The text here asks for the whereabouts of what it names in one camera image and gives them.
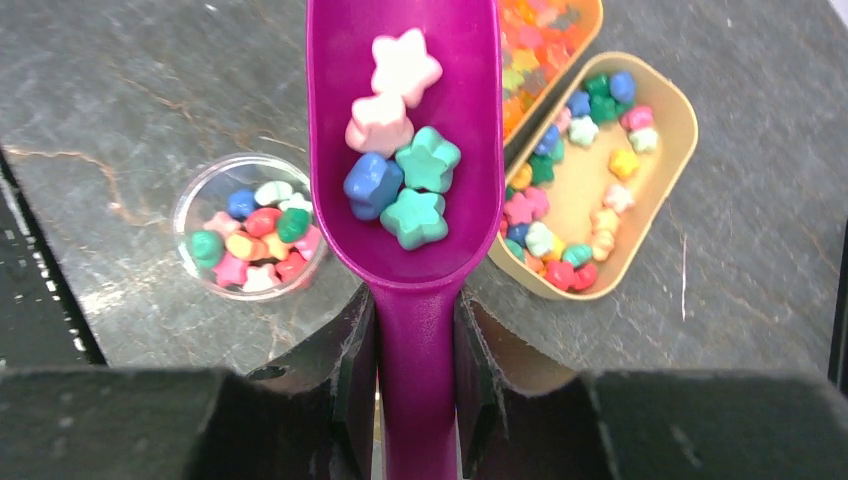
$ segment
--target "pink star bead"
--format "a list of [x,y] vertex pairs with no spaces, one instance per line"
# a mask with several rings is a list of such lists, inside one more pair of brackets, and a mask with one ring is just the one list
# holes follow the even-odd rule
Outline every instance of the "pink star bead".
[[565,133],[568,130],[568,126],[571,125],[571,110],[568,107],[562,107],[559,115],[554,119],[554,125],[556,125],[559,133]]
[[234,257],[230,252],[224,254],[221,263],[212,269],[215,272],[215,283],[219,287],[244,285],[247,281],[248,262]]
[[523,194],[527,201],[533,205],[533,220],[539,220],[548,214],[551,204],[548,201],[548,194],[544,190],[529,187],[524,190]]
[[315,255],[315,250],[318,250],[318,245],[321,244],[321,230],[315,225],[310,225],[306,231],[306,235],[300,237],[300,240],[294,242],[294,248],[300,252],[300,256],[307,262]]
[[527,200],[523,193],[518,192],[504,205],[504,214],[510,225],[531,223],[533,221],[533,202]]
[[203,224],[203,229],[218,232],[226,240],[230,234],[241,229],[241,222],[233,220],[227,212],[218,212],[211,220]]
[[442,76],[442,66],[427,53],[420,29],[407,30],[398,38],[381,35],[371,44],[377,68],[371,77],[374,93],[392,93],[409,108],[421,103],[424,90]]
[[241,287],[242,291],[253,293],[274,288],[280,283],[274,265],[266,263],[261,267],[247,267],[247,281]]
[[604,193],[604,206],[611,208],[616,214],[621,215],[632,207],[636,201],[633,194],[621,185],[610,185]]
[[406,116],[406,106],[396,95],[360,98],[353,102],[351,112],[353,118],[347,124],[345,141],[360,153],[376,152],[388,158],[408,144],[415,133]]

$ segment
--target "teal star bead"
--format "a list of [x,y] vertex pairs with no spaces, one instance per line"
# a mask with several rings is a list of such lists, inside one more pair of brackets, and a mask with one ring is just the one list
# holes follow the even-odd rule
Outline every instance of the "teal star bead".
[[445,198],[438,193],[418,193],[411,188],[400,191],[395,203],[380,214],[383,228],[397,237],[404,250],[415,250],[448,235]]
[[412,143],[395,153],[404,174],[404,183],[413,189],[445,193],[453,182],[453,169],[461,154],[456,145],[433,127],[418,130]]

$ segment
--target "purple scoop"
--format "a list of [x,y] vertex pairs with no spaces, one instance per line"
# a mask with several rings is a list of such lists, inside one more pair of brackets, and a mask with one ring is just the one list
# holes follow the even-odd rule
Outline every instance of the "purple scoop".
[[[310,0],[306,68],[312,196],[333,251],[371,288],[389,480],[456,479],[452,313],[494,240],[504,195],[500,31],[495,0]],[[445,195],[444,240],[409,252],[351,212],[344,180],[360,154],[344,140],[351,104],[373,95],[371,42],[424,32],[442,78],[408,115],[462,152]]]

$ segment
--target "pink heart bead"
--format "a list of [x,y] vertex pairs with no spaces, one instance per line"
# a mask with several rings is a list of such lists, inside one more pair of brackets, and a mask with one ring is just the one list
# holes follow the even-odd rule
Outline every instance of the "pink heart bead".
[[504,205],[504,214],[510,225],[533,222],[535,205],[527,200],[523,193],[518,192]]
[[315,255],[315,251],[318,250],[318,245],[321,244],[321,230],[318,229],[315,225],[310,225],[309,229],[306,230],[306,235],[302,236],[300,240],[294,242],[294,248],[300,252],[300,256],[303,257],[307,262],[312,259],[312,256]]
[[523,193],[527,201],[533,204],[533,220],[539,220],[551,210],[548,194],[544,190],[530,187],[524,190]]
[[650,127],[654,124],[654,111],[651,107],[645,105],[633,107],[629,112],[621,116],[619,123],[628,131]]

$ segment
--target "yellow star bead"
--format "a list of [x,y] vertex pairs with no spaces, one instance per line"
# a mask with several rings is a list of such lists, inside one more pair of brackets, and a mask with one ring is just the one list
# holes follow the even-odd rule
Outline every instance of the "yellow star bead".
[[554,235],[554,246],[550,252],[542,255],[541,260],[545,263],[548,262],[558,262],[562,258],[562,252],[565,251],[565,242],[560,240],[559,237]]
[[528,164],[524,164],[515,175],[512,177],[512,180],[509,182],[509,186],[515,189],[516,191],[524,190],[525,188],[530,186],[530,182],[533,180],[533,167]]
[[615,235],[615,232],[618,231],[618,226],[620,223],[621,219],[618,217],[618,214],[615,213],[615,210],[611,208],[602,208],[592,214],[593,232],[606,230]]
[[639,159],[629,150],[614,150],[610,154],[609,169],[616,177],[627,180],[639,169]]

